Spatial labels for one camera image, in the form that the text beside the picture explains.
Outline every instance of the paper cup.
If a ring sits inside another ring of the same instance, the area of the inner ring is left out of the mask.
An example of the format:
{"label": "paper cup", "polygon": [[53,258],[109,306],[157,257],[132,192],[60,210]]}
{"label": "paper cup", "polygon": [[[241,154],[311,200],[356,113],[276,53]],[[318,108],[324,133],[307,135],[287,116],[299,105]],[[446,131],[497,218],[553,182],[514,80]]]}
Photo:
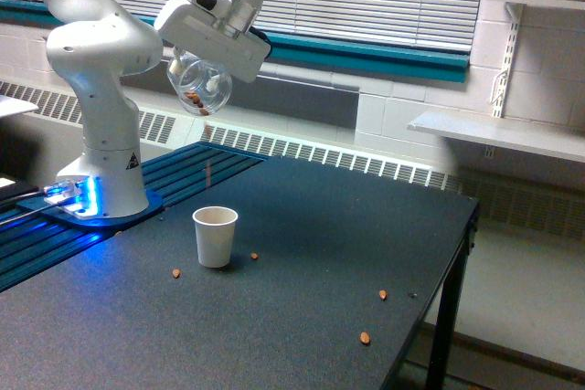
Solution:
{"label": "paper cup", "polygon": [[229,264],[238,213],[227,207],[211,206],[193,214],[199,263],[210,269]]}

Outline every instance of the warning label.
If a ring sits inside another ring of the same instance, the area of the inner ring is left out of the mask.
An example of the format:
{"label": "warning label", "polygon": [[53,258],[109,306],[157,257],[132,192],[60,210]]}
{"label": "warning label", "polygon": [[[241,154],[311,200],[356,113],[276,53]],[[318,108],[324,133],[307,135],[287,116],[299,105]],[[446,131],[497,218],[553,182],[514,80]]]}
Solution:
{"label": "warning label", "polygon": [[136,157],[136,153],[132,153],[132,157],[130,158],[130,162],[128,162],[128,166],[126,166],[126,171],[129,169],[134,169],[140,166],[140,162],[138,162],[138,157]]}

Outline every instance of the dark gray table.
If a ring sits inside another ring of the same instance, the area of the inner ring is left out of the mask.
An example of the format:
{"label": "dark gray table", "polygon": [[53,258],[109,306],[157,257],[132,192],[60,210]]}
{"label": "dark gray table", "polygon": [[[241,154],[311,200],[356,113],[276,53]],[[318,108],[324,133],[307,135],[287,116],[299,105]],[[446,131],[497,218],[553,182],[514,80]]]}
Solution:
{"label": "dark gray table", "polygon": [[[240,213],[223,270],[197,264],[191,213],[209,205]],[[476,216],[467,197],[270,159],[0,294],[2,388],[380,388],[444,282],[439,388]]]}

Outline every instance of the teal window sill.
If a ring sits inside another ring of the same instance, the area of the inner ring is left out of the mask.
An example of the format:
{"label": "teal window sill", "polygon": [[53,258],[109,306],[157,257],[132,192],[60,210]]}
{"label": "teal window sill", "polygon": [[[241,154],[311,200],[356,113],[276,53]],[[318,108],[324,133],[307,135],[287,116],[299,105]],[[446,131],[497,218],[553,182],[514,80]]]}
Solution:
{"label": "teal window sill", "polygon": [[[138,16],[148,24],[153,17]],[[0,0],[0,20],[31,25],[62,25],[47,7],[36,2]],[[352,69],[451,82],[465,82],[469,55],[353,43],[328,38],[267,33],[271,61],[294,61],[331,69]]]}

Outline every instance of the white shelf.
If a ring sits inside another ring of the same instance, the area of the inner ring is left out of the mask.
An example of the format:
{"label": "white shelf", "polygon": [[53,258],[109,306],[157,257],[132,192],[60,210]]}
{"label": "white shelf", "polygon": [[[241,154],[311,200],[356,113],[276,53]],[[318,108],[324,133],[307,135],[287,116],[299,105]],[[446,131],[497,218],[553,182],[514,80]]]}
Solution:
{"label": "white shelf", "polygon": [[465,111],[426,111],[409,130],[585,163],[585,132]]}
{"label": "white shelf", "polygon": [[569,9],[573,11],[585,11],[585,2],[577,0],[495,0],[513,5],[526,5],[535,8]]}
{"label": "white shelf", "polygon": [[35,104],[0,95],[0,118],[36,110],[38,110],[38,107]]}

